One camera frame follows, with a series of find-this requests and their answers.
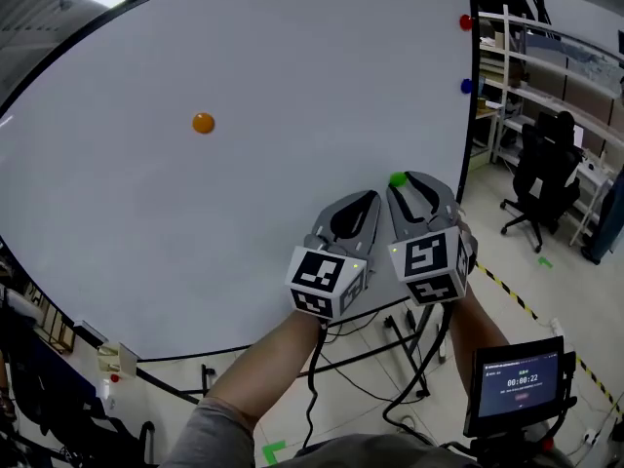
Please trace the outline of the person's grey shirt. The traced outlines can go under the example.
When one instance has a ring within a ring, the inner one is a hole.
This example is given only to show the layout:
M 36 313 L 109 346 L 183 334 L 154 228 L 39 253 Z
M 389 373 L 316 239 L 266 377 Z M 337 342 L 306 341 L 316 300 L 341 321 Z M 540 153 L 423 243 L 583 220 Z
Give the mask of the person's grey shirt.
M 254 435 L 237 410 L 205 399 L 161 468 L 256 468 Z M 302 450 L 270 468 L 483 468 L 476 460 L 406 433 L 352 434 Z

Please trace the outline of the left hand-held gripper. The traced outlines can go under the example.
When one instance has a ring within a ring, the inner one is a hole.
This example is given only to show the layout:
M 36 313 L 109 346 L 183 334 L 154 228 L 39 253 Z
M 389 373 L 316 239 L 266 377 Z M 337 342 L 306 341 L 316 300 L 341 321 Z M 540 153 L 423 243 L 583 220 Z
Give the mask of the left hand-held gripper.
M 323 320 L 342 317 L 368 288 L 381 198 L 374 190 L 324 208 L 292 254 L 285 285 L 294 309 Z

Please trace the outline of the wooden low shelf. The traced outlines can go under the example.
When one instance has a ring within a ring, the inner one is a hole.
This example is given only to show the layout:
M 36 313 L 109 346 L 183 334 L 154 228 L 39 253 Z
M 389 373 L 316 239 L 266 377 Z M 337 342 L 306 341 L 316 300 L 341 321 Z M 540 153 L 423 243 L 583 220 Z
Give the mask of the wooden low shelf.
M 75 333 L 69 320 L 32 282 L 28 283 L 25 295 L 43 313 L 43 319 L 35 329 L 39 336 L 61 355 L 71 354 Z

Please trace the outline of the black monitor mount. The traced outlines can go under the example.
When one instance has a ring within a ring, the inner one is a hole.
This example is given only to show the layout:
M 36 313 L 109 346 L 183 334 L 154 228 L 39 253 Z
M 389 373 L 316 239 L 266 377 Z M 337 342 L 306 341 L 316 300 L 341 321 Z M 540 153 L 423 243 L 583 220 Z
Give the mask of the black monitor mount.
M 476 438 L 469 451 L 483 468 L 529 468 L 538 457 L 552 454 L 554 449 L 554 436 L 549 431 L 524 428 Z

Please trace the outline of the black whiteboard eraser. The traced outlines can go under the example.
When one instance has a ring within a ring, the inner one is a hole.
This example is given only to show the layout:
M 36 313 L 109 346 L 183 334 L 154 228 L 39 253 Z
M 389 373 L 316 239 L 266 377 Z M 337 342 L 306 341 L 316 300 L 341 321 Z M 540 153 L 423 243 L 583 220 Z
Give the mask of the black whiteboard eraser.
M 72 326 L 73 332 L 90 344 L 94 348 L 99 348 L 102 344 L 106 343 L 108 339 L 87 322 L 80 320 L 75 321 Z

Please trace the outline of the yellow black floor tape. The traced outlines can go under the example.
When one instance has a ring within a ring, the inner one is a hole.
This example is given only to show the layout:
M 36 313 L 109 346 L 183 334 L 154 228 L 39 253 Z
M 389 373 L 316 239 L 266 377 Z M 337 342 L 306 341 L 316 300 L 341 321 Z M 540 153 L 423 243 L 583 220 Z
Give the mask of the yellow black floor tape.
M 535 311 L 526 304 L 526 302 L 516 293 L 514 292 L 506 283 L 504 283 L 500 278 L 498 278 L 493 272 L 491 272 L 488 268 L 482 265 L 480 262 L 476 263 L 476 267 L 488 276 L 499 288 L 504 290 L 507 295 L 515 301 L 517 305 L 519 305 L 525 312 L 528 313 L 530 318 L 539 326 L 544 327 L 544 324 L 539 319 L 538 315 Z M 583 369 L 583 371 L 588 375 L 591 381 L 599 388 L 604 397 L 610 403 L 609 412 L 606 414 L 606 417 L 610 417 L 613 414 L 615 417 L 624 421 L 624 408 L 620 406 L 620 401 L 624 398 L 624 393 L 619 399 L 613 397 L 613 395 L 608 391 L 605 385 L 600 381 L 600 379 L 595 375 L 595 373 L 591 370 L 591 368 L 587 365 L 587 363 L 580 357 L 579 354 L 576 355 L 576 365 Z

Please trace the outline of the black whiteboard stand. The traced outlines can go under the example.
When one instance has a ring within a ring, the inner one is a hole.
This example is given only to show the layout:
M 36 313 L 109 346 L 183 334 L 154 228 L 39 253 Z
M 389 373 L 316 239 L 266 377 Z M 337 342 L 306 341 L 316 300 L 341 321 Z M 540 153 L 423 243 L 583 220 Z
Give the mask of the black whiteboard stand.
M 432 313 L 433 313 L 432 308 L 423 309 L 418 323 L 413 328 L 411 328 L 411 334 L 407 336 L 402 336 L 398 329 L 396 329 L 394 326 L 391 326 L 390 317 L 387 317 L 384 320 L 384 325 L 387 329 L 392 328 L 393 330 L 395 330 L 396 334 L 398 335 L 395 341 L 391 341 L 390 343 L 382 347 L 370 350 L 369 352 L 366 352 L 362 355 L 358 355 L 353 358 L 349 358 L 349 359 L 346 359 L 337 363 L 328 363 L 325 366 L 316 367 L 313 370 L 303 371 L 298 375 L 298 378 L 308 377 L 309 375 L 314 377 L 318 373 L 324 373 L 327 371 L 336 371 L 341 377 L 346 379 L 352 386 L 354 386 L 359 391 L 365 393 L 366 395 L 380 402 L 391 403 L 392 399 L 381 398 L 380 396 L 376 396 L 372 392 L 365 390 L 360 385 L 357 385 L 341 369 L 346 366 L 355 364 L 357 362 L 364 361 L 368 358 L 375 357 L 381 353 L 385 353 L 386 351 L 392 350 L 399 346 L 402 347 L 403 352 L 405 353 L 407 358 L 412 358 L 413 352 L 416 351 L 419 347 L 420 338 L 422 337 L 424 330 L 429 323 Z M 136 376 L 139 377 L 140 379 L 193 405 L 196 405 L 199 403 L 197 396 L 204 397 L 212 388 L 216 373 L 213 368 L 207 367 L 205 364 L 202 364 L 200 367 L 200 375 L 201 375 L 201 387 L 200 388 L 180 390 L 180 389 L 173 387 L 173 385 L 163 381 L 162 379 L 157 378 L 155 375 L 151 374 L 147 370 L 142 369 L 141 367 L 138 367 L 136 369 Z

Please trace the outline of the person's right forearm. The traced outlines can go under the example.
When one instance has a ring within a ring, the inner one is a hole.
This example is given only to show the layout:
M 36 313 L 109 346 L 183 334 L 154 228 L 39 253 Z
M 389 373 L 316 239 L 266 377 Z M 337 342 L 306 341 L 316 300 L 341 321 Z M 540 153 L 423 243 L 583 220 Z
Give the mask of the person's right forearm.
M 476 298 L 470 285 L 466 294 L 453 304 L 449 332 L 456 367 L 467 396 L 473 375 L 473 354 L 478 349 L 501 347 L 508 339 Z

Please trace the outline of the black office chair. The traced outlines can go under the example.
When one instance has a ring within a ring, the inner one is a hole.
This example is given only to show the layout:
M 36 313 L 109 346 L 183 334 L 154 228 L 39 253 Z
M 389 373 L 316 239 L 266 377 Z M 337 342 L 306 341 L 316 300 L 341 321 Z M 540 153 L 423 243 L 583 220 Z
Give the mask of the black office chair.
M 108 415 L 94 385 L 21 321 L 9 325 L 7 352 L 14 393 L 21 411 L 51 432 L 82 468 L 148 468 L 143 423 L 133 435 Z
M 537 240 L 534 251 L 540 253 L 541 229 L 556 233 L 560 218 L 580 197 L 575 171 L 582 161 L 582 151 L 574 145 L 574 139 L 561 137 L 557 116 L 546 124 L 523 125 L 522 139 L 523 149 L 512 181 L 517 199 L 500 203 L 501 209 L 510 206 L 520 215 L 505 223 L 501 233 L 528 222 Z

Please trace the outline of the person's left forearm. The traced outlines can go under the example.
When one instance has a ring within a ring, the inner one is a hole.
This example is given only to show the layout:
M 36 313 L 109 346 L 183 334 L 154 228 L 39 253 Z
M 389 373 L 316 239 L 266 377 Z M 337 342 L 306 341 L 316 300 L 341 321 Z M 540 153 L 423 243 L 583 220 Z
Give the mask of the person's left forearm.
M 236 411 L 253 430 L 295 382 L 321 332 L 316 317 L 292 312 L 248 348 L 216 381 L 207 397 Z

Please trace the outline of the black-framed whiteboard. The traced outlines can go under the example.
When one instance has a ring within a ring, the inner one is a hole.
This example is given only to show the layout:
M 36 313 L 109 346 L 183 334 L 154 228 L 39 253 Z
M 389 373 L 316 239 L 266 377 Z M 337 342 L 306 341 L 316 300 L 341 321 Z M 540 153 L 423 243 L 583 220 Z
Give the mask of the black-framed whiteboard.
M 254 342 L 320 211 L 421 171 L 465 185 L 476 0 L 134 0 L 0 107 L 0 241 L 143 359 Z M 206 112 L 214 130 L 199 134 Z

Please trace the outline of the white box on whiteboard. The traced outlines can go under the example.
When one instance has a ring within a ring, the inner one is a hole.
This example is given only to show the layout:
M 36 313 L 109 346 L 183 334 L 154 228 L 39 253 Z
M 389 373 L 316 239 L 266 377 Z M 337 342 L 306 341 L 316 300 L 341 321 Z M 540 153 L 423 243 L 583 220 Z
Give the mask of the white box on whiteboard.
M 137 360 L 137 355 L 122 343 L 102 344 L 97 349 L 97 364 L 102 373 L 134 378 Z

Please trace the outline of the white shelf rack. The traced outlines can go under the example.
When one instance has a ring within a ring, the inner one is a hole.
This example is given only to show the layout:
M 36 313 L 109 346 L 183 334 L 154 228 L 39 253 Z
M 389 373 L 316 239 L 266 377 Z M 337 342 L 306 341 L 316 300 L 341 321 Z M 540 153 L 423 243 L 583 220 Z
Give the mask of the white shelf rack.
M 580 241 L 624 162 L 624 53 L 508 9 L 481 12 L 480 73 L 500 94 L 490 130 L 492 161 L 517 165 L 523 125 L 568 111 L 584 128 L 577 173 L 581 197 L 571 216 Z

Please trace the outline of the small black monitor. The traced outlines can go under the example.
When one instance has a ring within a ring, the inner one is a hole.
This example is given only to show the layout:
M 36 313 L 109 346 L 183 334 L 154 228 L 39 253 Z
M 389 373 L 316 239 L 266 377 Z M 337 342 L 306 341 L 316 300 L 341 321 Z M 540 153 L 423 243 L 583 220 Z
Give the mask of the small black monitor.
M 576 353 L 561 336 L 474 352 L 464 436 L 515 433 L 556 418 L 576 404 Z

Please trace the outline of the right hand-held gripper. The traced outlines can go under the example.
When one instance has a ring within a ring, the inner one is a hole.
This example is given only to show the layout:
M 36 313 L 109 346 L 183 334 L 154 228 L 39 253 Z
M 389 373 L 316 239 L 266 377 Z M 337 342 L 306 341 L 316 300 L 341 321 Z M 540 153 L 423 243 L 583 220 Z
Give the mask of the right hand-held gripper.
M 396 236 L 388 252 L 397 279 L 419 306 L 456 301 L 466 294 L 478 241 L 445 183 L 423 172 L 406 177 L 413 189 L 386 189 Z

